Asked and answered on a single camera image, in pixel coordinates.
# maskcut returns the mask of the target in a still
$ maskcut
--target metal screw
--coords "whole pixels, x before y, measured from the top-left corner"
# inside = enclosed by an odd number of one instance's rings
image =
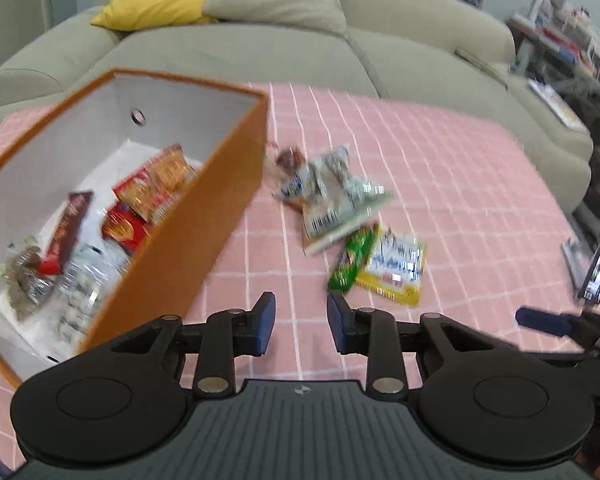
[[[381,394],[396,394],[402,391],[404,383],[400,379],[393,377],[382,377],[376,379],[372,386],[376,392],[380,392]]]
[[[222,377],[205,377],[198,381],[198,389],[206,394],[219,394],[228,387],[228,381]]]

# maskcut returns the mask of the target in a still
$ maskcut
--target beige sofa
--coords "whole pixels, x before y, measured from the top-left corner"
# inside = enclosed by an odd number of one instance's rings
[[[57,102],[115,66],[231,82],[291,81],[496,121],[519,140],[567,212],[589,185],[590,138],[565,130],[524,80],[507,73],[514,44],[506,26],[457,0],[342,0],[347,39],[245,23],[124,36],[90,25],[108,1],[96,0],[0,67],[0,121],[14,110]],[[493,64],[501,77],[459,59],[458,48]]]

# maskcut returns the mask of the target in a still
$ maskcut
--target green snack package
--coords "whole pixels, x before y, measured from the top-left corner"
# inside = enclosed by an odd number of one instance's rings
[[[347,243],[338,257],[336,268],[329,278],[328,290],[339,290],[343,294],[351,290],[375,239],[375,225],[372,227],[362,226],[347,239]]]

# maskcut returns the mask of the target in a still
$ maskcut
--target pink checkered tablecloth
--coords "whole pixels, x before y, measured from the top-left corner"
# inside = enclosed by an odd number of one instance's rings
[[[500,126],[446,110],[353,97],[296,85],[255,85],[272,96],[269,135],[309,157],[348,144],[354,174],[393,189],[381,221],[427,243],[417,308],[355,287],[354,307],[374,306],[397,319],[441,312],[523,349],[569,351],[566,340],[517,327],[521,304],[573,309],[560,252],[573,235],[541,177]],[[15,113],[0,126],[0,153],[48,108]],[[274,292],[277,317],[267,354],[239,358],[243,378],[359,378],[366,359],[334,350],[326,321],[327,275],[340,249],[306,257],[300,215],[261,188],[209,274],[187,322],[226,308],[249,308]],[[195,359],[183,382],[190,383]],[[406,355],[411,386],[420,384]],[[11,388],[0,376],[0,457],[21,460],[8,417]]]

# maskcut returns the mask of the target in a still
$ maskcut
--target magazine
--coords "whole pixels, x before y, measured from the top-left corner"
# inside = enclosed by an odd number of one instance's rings
[[[589,129],[551,86],[530,79],[529,87],[551,108],[564,126],[576,132],[589,133]]]

